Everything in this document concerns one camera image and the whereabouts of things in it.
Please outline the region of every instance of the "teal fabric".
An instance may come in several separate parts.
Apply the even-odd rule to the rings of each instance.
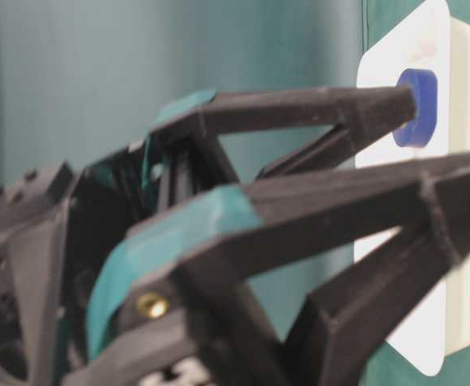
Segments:
[[[214,88],[208,88],[205,90],[198,90],[192,92],[191,94],[184,96],[177,101],[167,104],[160,109],[156,120],[153,122],[151,127],[161,125],[166,121],[171,121],[172,119],[179,117],[180,115],[190,111],[200,105],[209,103],[214,100],[217,95],[217,90]],[[145,139],[145,152],[144,152],[144,161],[141,164],[141,189],[144,195],[144,204],[145,207],[152,212],[156,207],[157,203],[157,194],[156,188],[151,182],[151,167],[149,160],[149,151],[150,151],[151,136],[150,134]]]
[[[261,219],[235,186],[214,189],[120,243],[108,257],[92,292],[86,327],[95,359],[112,338],[110,318],[145,274],[178,259],[215,236],[256,228]]]
[[[420,0],[365,0],[363,5],[367,15],[364,22],[368,35],[367,48],[375,44],[420,3]],[[448,0],[448,5],[454,17],[470,23],[470,0]],[[440,374],[427,377],[385,344],[370,361],[365,383],[369,386],[470,386],[470,347],[448,356]]]

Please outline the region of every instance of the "green wall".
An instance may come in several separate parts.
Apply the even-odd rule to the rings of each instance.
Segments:
[[[361,54],[356,0],[0,0],[0,183],[143,138],[162,104],[197,88],[354,85]],[[248,180],[318,132],[223,144]],[[304,293],[351,260],[343,248],[254,280],[281,334]]]

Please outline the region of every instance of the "blue knob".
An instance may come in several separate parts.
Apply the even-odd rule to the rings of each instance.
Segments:
[[[433,71],[408,68],[398,78],[397,85],[411,87],[417,114],[415,119],[394,131],[394,140],[401,147],[424,147],[435,132],[438,80]]]

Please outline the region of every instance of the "metal nut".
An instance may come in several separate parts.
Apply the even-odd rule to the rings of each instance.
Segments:
[[[149,319],[157,319],[169,310],[169,301],[155,292],[141,295],[137,299],[138,312]]]

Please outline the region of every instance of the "white switch plate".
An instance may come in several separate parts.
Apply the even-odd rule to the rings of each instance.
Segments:
[[[445,0],[426,0],[365,53],[357,85],[394,86],[407,68],[436,74],[433,137],[426,147],[412,149],[397,146],[389,134],[359,153],[356,167],[470,150],[470,26],[451,17]],[[362,259],[394,232],[358,240],[354,260]],[[436,285],[388,342],[427,376],[439,372],[446,355],[470,345],[470,257]]]

